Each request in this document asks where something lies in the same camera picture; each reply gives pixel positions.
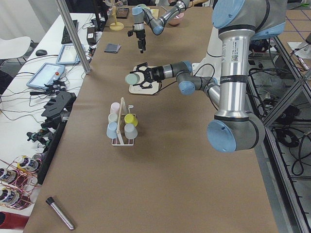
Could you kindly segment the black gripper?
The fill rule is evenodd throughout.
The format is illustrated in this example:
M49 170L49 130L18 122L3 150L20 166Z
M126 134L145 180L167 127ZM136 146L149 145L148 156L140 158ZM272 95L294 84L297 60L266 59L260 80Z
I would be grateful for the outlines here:
M163 80L163 67L150 68L148 63L138 64L130 73L142 73L144 75L145 81L133 85L141 89L150 89L152 88L152 82L160 83Z
M127 35L129 37L131 37L133 34L135 34L136 38L138 39L138 48L139 48L140 53L143 53L143 51L146 50L145 30L144 29L142 30L132 29L127 32Z

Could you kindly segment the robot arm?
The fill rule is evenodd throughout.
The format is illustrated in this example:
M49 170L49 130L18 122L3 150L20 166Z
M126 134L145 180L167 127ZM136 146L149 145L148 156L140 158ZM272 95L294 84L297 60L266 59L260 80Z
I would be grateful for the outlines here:
M162 16L155 18L152 12L147 7L143 7L141 4L132 8L132 15L134 17L134 25L132 30L127 32L128 36L136 34L138 39L138 49L140 53L146 50L145 40L145 23L152 29L155 35L160 35L167 22L171 21L174 17L186 11L189 7L190 0L178 0L176 4Z
M245 110L248 80L249 45L253 40L268 39L285 28L285 0L216 0L213 3L212 25L222 43L220 80L196 76L187 61L158 67L140 64L125 77L130 85L142 88L145 83L175 78L183 95L203 91L218 106L207 127L207 138L220 152L248 150L262 143L263 123Z

